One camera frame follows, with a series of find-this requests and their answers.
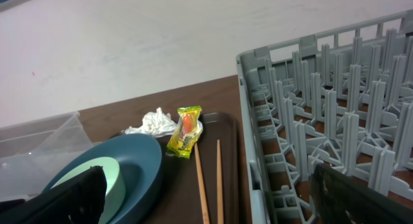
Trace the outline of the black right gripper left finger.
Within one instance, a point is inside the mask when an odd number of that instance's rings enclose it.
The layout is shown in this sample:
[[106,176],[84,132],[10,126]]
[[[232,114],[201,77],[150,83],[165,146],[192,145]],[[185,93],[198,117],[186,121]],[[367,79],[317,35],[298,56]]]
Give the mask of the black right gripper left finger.
[[106,188],[103,168],[94,166],[28,201],[2,201],[1,223],[98,223]]

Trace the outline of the yellow snack wrapper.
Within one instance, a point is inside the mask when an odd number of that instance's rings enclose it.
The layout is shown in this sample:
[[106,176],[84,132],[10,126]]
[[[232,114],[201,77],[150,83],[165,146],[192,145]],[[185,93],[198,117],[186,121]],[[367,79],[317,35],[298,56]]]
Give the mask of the yellow snack wrapper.
[[189,159],[192,149],[203,131],[199,117],[201,106],[178,108],[179,121],[166,146],[168,156]]

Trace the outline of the dark blue plate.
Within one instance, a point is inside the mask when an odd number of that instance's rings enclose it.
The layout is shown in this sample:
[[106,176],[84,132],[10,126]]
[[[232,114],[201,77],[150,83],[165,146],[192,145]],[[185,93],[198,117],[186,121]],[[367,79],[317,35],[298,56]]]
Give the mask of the dark blue plate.
[[161,145],[146,134],[122,135],[90,148],[61,169],[43,191],[49,191],[77,166],[102,157],[113,158],[119,163],[125,185],[123,202],[108,222],[140,223],[152,209],[162,182]]

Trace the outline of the wooden chopstick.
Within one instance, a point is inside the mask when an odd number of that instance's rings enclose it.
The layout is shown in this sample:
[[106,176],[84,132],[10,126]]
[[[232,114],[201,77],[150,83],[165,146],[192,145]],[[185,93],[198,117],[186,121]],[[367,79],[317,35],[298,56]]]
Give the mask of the wooden chopstick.
[[201,211],[204,224],[210,224],[207,197],[205,192],[205,184],[203,180],[203,171],[201,167],[201,159],[199,155],[199,149],[197,143],[194,145],[195,157],[196,157],[196,170],[197,170],[197,181],[199,187],[199,196],[201,201]]
[[217,223],[224,224],[221,142],[217,140]]

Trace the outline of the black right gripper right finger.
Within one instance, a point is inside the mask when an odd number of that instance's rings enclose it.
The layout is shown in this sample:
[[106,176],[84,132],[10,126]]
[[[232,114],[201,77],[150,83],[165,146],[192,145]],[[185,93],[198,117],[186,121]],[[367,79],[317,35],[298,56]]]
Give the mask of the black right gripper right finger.
[[322,163],[310,178],[313,214],[323,223],[412,224],[412,209]]

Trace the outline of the light green bowl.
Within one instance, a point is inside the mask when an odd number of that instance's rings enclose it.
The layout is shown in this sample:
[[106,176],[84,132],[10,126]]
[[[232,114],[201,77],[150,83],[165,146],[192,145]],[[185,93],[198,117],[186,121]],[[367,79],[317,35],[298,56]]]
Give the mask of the light green bowl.
[[114,158],[100,157],[86,161],[66,173],[52,186],[52,188],[94,166],[102,167],[106,178],[105,206],[103,213],[99,218],[99,224],[106,224],[121,208],[126,193],[120,165]]

